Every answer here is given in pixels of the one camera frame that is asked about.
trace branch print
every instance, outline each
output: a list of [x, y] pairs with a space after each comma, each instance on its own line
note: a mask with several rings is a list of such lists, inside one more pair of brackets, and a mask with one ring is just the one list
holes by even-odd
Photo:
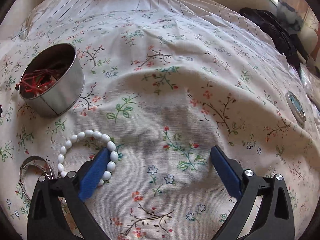
[[92, 48], [92, 52], [89, 52], [89, 49], [91, 49], [91, 46], [87, 46], [85, 49], [86, 49], [86, 51], [82, 52], [82, 54], [79, 55], [79, 58], [82, 58], [82, 57], [84, 57], [84, 54], [87, 54], [86, 57], [89, 57], [89, 59], [87, 59], [86, 64], [89, 61], [93, 62], [93, 67], [91, 68], [90, 73], [92, 73], [92, 74], [96, 73], [96, 71], [93, 70], [96, 66], [101, 67], [102, 64], [109, 64], [111, 62], [111, 58], [105, 58], [103, 61], [101, 59], [98, 60], [97, 54], [99, 54], [101, 51], [105, 50], [102, 45], [100, 45], [97, 49]]
[[245, 121], [241, 122], [240, 125], [237, 125], [236, 122], [232, 122], [232, 124], [230, 124], [230, 121], [228, 121], [230, 118], [227, 116], [227, 111], [230, 109], [230, 104], [234, 104], [236, 102], [236, 100], [232, 97], [231, 94], [229, 94], [227, 96], [227, 101], [226, 103], [223, 103], [221, 100], [218, 100], [219, 103], [221, 103], [222, 105], [222, 109], [217, 110], [211, 102], [209, 103], [203, 103], [202, 106], [208, 106], [210, 107], [213, 111], [214, 114], [212, 114], [213, 116], [218, 116], [220, 118], [220, 121], [217, 122], [217, 128], [219, 128], [219, 125], [221, 125], [222, 127], [226, 127], [227, 131], [228, 131], [228, 143], [233, 146], [233, 142], [229, 141], [229, 137], [231, 134], [238, 134], [238, 130], [242, 129], [244, 127], [244, 123]]
[[291, 127], [291, 123], [289, 121], [287, 121], [286, 119], [283, 119], [283, 117], [281, 117], [282, 123], [279, 123], [279, 122], [280, 121], [278, 121], [277, 126], [273, 129], [271, 129], [269, 126], [264, 127], [264, 129], [263, 129], [264, 131], [271, 131], [267, 134], [266, 142], [268, 142], [270, 140], [271, 135], [273, 137], [276, 137], [279, 132], [282, 133], [282, 138], [284, 136], [287, 136], [287, 132], [288, 132], [289, 128]]
[[159, 96], [161, 92], [159, 87], [161, 85], [164, 86], [165, 84], [168, 84], [171, 90], [179, 88], [176, 84], [171, 83], [167, 77], [168, 75], [172, 75], [172, 73], [178, 73], [178, 69], [179, 67], [174, 66], [169, 68], [156, 68], [155, 70], [160, 72], [160, 74], [157, 75], [154, 73], [151, 76], [144, 75], [142, 81], [148, 81], [148, 78], [153, 78], [154, 82], [152, 85], [156, 87], [154, 93]]
[[131, 112], [133, 110], [133, 107], [129, 106], [129, 104], [135, 104], [136, 105], [137, 103], [133, 102], [132, 100], [134, 100], [137, 97], [140, 97], [140, 95], [137, 95], [137, 96], [129, 95], [128, 98], [123, 97], [122, 101], [124, 101], [124, 103], [122, 105], [121, 104], [117, 104], [116, 105], [117, 113], [116, 114], [107, 113], [107, 118], [108, 119], [114, 119], [115, 123], [117, 122], [117, 118], [118, 118], [119, 113], [122, 113], [122, 115], [125, 118], [129, 118], [130, 117], [130, 113], [129, 112]]
[[26, 133], [26, 127], [23, 125], [21, 128], [21, 133], [16, 135], [16, 138], [19, 139], [20, 141], [18, 142], [19, 148], [18, 148], [18, 153], [20, 153], [20, 147], [22, 146], [24, 149], [25, 154], [29, 154], [28, 149], [26, 148], [26, 142], [31, 141], [33, 143], [33, 132], [31, 133]]
[[143, 218], [140, 217], [140, 215], [136, 216], [136, 215], [133, 214], [133, 209], [131, 209], [130, 217], [132, 218], [132, 220], [131, 220], [132, 224], [131, 225], [127, 225], [128, 229], [126, 230], [126, 232], [123, 235], [127, 236], [130, 233], [130, 231], [132, 230], [133, 227], [135, 227], [135, 229], [137, 230], [136, 233], [133, 232], [137, 237], [141, 237], [142, 235], [146, 235], [146, 234], [142, 234], [141, 235], [141, 228], [137, 227], [137, 224], [140, 223], [142, 226], [145, 226], [145, 225], [149, 225], [150, 221], [157, 221], [158, 222], [157, 224], [153, 225], [155, 228], [162, 229], [165, 232], [172, 232], [171, 229], [167, 230], [166, 228], [164, 228], [163, 223], [167, 224], [166, 219], [168, 219], [168, 218], [172, 219], [172, 216], [170, 216], [170, 214], [173, 212], [173, 210], [168, 212], [168, 213], [165, 213], [165, 214], [157, 215], [156, 212], [155, 212], [156, 207], [153, 207], [152, 211], [148, 211], [140, 203], [139, 203], [138, 209], [143, 211], [145, 216]]
[[154, 48], [154, 46], [152, 46], [152, 45], [148, 48], [149, 52], [147, 53], [146, 59], [144, 61], [141, 62], [140, 60], [135, 60], [135, 61], [131, 62], [131, 65], [133, 65], [133, 64], [138, 65], [138, 66], [136, 66], [134, 71], [141, 70], [144, 65], [146, 65], [147, 67], [153, 66], [154, 65], [153, 60], [156, 58], [159, 58], [160, 62], [163, 65], [170, 64], [170, 62], [168, 60], [171, 58], [172, 54], [170, 54], [170, 55], [163, 54], [162, 50], [159, 49], [158, 51], [156, 51], [153, 48]]
[[176, 133], [172, 136], [172, 139], [168, 135], [169, 127], [164, 127], [163, 141], [167, 144], [163, 146], [166, 151], [172, 149], [174, 152], [180, 152], [181, 156], [184, 156], [186, 161], [179, 161], [177, 165], [178, 170], [186, 171], [190, 169], [191, 171], [197, 171], [196, 165], [205, 165], [205, 158], [200, 155], [193, 156], [193, 151], [199, 147], [197, 143], [189, 143], [189, 149], [182, 147], [181, 135]]
[[134, 33], [130, 32], [129, 30], [127, 30], [124, 33], [121, 33], [123, 36], [122, 38], [124, 38], [125, 44], [129, 44], [130, 46], [135, 45], [134, 44], [134, 37], [143, 37], [144, 33], [140, 30], [135, 31]]
[[91, 91], [89, 93], [87, 93], [86, 96], [79, 96], [78, 102], [77, 104], [75, 104], [73, 106], [73, 111], [76, 111], [76, 108], [78, 107], [82, 107], [82, 111], [80, 112], [81, 115], [86, 116], [86, 110], [88, 111], [95, 111], [98, 106], [101, 106], [102, 104], [97, 105], [96, 103], [98, 103], [101, 100], [105, 100], [107, 98], [106, 93], [104, 93], [103, 96], [96, 96], [95, 93], [93, 93], [94, 88], [97, 86], [97, 83], [95, 82], [92, 86], [91, 86]]

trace flower print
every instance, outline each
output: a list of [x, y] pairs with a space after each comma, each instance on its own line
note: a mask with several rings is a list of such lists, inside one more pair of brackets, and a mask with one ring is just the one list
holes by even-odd
[[212, 93], [210, 93], [209, 90], [207, 90], [206, 92], [204, 92], [203, 96], [207, 99], [210, 99], [212, 97]]
[[153, 62], [149, 61], [147, 64], [147, 67], [151, 67], [151, 66], [153, 66]]
[[203, 113], [203, 114], [209, 114], [209, 110], [207, 110], [207, 109], [205, 109], [205, 108], [202, 108], [201, 113]]
[[192, 100], [190, 100], [190, 103], [193, 105], [193, 107], [196, 107], [197, 103], [199, 103], [199, 101], [195, 100], [195, 99], [192, 99]]
[[154, 165], [149, 167], [148, 173], [151, 173], [151, 175], [155, 175], [158, 171], [158, 168], [156, 168]]
[[167, 177], [164, 177], [164, 180], [166, 182], [166, 184], [174, 184], [174, 176], [173, 175], [170, 175], [168, 174]]
[[194, 217], [193, 217], [194, 215], [195, 215], [194, 213], [188, 212], [186, 219], [190, 221], [194, 221]]
[[252, 147], [251, 142], [248, 142], [248, 143], [247, 143], [247, 149], [248, 149], [248, 150], [251, 150], [251, 147]]
[[92, 102], [96, 103], [96, 102], [98, 102], [100, 99], [101, 99], [101, 97], [94, 96], [94, 98], [92, 99]]
[[133, 197], [133, 201], [135, 201], [135, 202], [143, 200], [143, 196], [140, 196], [140, 192], [139, 191], [132, 192], [131, 196]]
[[198, 211], [200, 211], [200, 212], [205, 211], [205, 205], [203, 205], [203, 204], [198, 205]]

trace bed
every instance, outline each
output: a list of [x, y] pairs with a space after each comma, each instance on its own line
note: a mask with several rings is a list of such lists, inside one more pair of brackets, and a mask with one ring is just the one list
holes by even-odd
[[[254, 23], [213, 0], [45, 0], [20, 32], [0, 44], [0, 206], [17, 239], [26, 239], [28, 217], [22, 161], [39, 155], [57, 174], [59, 149], [87, 129], [110, 134], [119, 153], [113, 177], [86, 203], [112, 239], [211, 239], [235, 203], [208, 163], [214, 145], [258, 175], [283, 174], [302, 236], [319, 200], [318, 127], [299, 76]], [[65, 114], [42, 119], [14, 87], [32, 58], [62, 42], [77, 48], [85, 87]], [[66, 170], [100, 146], [77, 145]], [[259, 199], [243, 235], [258, 208]]]

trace white bead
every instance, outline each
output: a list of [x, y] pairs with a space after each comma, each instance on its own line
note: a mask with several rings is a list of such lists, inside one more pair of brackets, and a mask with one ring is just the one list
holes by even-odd
[[85, 138], [85, 133], [84, 132], [78, 133], [78, 140], [83, 140], [84, 138]]
[[109, 162], [107, 165], [107, 171], [113, 172], [116, 169], [116, 164], [114, 162]]
[[102, 133], [100, 133], [100, 132], [98, 132], [98, 131], [95, 131], [95, 132], [93, 132], [93, 134], [92, 134], [92, 136], [93, 136], [94, 138], [96, 138], [96, 139], [100, 139], [100, 138], [101, 138], [101, 135], [102, 135]]
[[111, 173], [109, 171], [105, 171], [103, 173], [102, 179], [103, 180], [109, 180], [111, 178]]
[[116, 149], [116, 145], [115, 145], [115, 143], [112, 142], [112, 141], [109, 141], [109, 142], [108, 142], [107, 147], [108, 147], [108, 150], [109, 150], [110, 152], [113, 152], [113, 151]]
[[66, 171], [61, 172], [61, 176], [64, 178], [68, 173]]
[[61, 200], [61, 203], [62, 203], [62, 205], [63, 205], [64, 207], [67, 206], [67, 202], [66, 202], [66, 199], [65, 199], [65, 198], [63, 198], [63, 199]]
[[74, 134], [73, 136], [71, 136], [70, 141], [71, 141], [72, 143], [75, 143], [75, 142], [77, 142], [77, 139], [78, 139], [78, 136], [77, 136], [76, 134]]
[[98, 186], [102, 186], [104, 183], [103, 179], [100, 179]]
[[62, 155], [65, 155], [67, 153], [67, 149], [64, 146], [62, 146], [61, 149], [60, 149], [60, 153]]
[[86, 137], [92, 137], [92, 135], [93, 135], [93, 131], [92, 130], [85, 131], [85, 136]]
[[63, 172], [64, 171], [64, 167], [61, 163], [58, 164], [58, 171], [59, 172]]
[[118, 161], [119, 155], [117, 152], [111, 152], [110, 154], [110, 160], [114, 163]]
[[110, 136], [107, 135], [107, 134], [102, 134], [102, 135], [101, 135], [101, 139], [102, 139], [102, 141], [103, 141], [105, 144], [107, 144], [108, 142], [110, 142]]
[[72, 142], [70, 140], [68, 140], [68, 141], [66, 141], [64, 146], [66, 149], [70, 149], [72, 147]]
[[63, 163], [64, 162], [64, 156], [62, 154], [58, 155], [58, 163]]

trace black cloth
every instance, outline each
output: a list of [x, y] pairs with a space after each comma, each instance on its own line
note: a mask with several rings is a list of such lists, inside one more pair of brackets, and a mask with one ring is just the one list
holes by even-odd
[[284, 54], [287, 62], [296, 70], [300, 68], [300, 60], [297, 48], [292, 41], [289, 33], [277, 22], [276, 17], [269, 11], [261, 11], [250, 8], [242, 8], [239, 12], [242, 16], [248, 18], [260, 27], [260, 29], [268, 34], [275, 44], [276, 49]]

